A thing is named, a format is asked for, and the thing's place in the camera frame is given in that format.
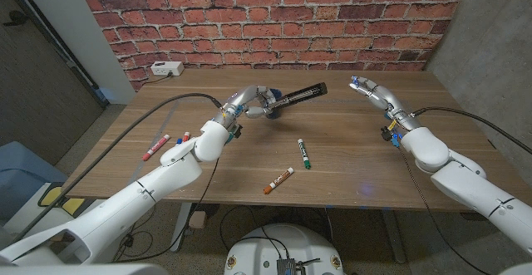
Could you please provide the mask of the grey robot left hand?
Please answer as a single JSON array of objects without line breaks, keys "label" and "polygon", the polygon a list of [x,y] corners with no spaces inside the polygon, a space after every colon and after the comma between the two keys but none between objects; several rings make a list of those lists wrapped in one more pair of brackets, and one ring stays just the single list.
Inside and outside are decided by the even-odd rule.
[{"label": "grey robot left hand", "polygon": [[226,130],[232,128],[237,119],[245,114],[248,118],[266,116],[268,119],[280,117],[280,110],[270,106],[282,96],[280,90],[266,86],[247,86],[235,92],[221,107],[213,121],[222,125]]}]

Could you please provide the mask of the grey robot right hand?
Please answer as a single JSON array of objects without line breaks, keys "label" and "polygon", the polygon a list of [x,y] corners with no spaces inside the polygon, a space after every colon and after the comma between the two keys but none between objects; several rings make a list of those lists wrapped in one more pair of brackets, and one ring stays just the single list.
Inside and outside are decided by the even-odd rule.
[{"label": "grey robot right hand", "polygon": [[375,107],[384,110],[391,120],[407,131],[421,127],[421,123],[407,113],[404,105],[384,86],[361,76],[352,76],[349,86],[365,96]]}]

